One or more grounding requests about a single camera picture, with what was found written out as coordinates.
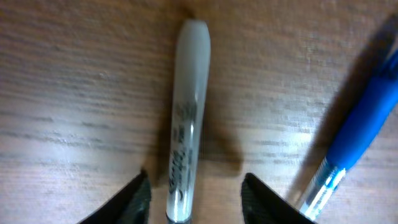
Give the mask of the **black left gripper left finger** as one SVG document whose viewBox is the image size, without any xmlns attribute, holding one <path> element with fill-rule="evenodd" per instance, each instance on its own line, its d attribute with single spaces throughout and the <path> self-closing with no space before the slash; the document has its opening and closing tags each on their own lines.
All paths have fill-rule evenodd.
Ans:
<svg viewBox="0 0 398 224">
<path fill-rule="evenodd" d="M 148 224 L 151 185 L 148 174 L 141 170 L 121 190 L 80 223 Z"/>
</svg>

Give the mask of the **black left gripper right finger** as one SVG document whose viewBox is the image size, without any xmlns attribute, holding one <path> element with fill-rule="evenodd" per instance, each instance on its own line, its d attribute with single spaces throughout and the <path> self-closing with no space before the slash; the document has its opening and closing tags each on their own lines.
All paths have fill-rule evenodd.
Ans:
<svg viewBox="0 0 398 224">
<path fill-rule="evenodd" d="M 241 206 L 245 224 L 315 224 L 250 172 L 241 184 Z"/>
</svg>

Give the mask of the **black Sharpie marker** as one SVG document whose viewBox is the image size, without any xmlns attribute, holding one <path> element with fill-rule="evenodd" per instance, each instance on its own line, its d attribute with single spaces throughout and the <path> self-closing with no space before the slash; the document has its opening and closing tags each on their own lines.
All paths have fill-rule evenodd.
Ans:
<svg viewBox="0 0 398 224">
<path fill-rule="evenodd" d="M 211 55 L 206 22 L 183 23 L 175 52 L 170 135 L 168 223 L 191 223 Z"/>
</svg>

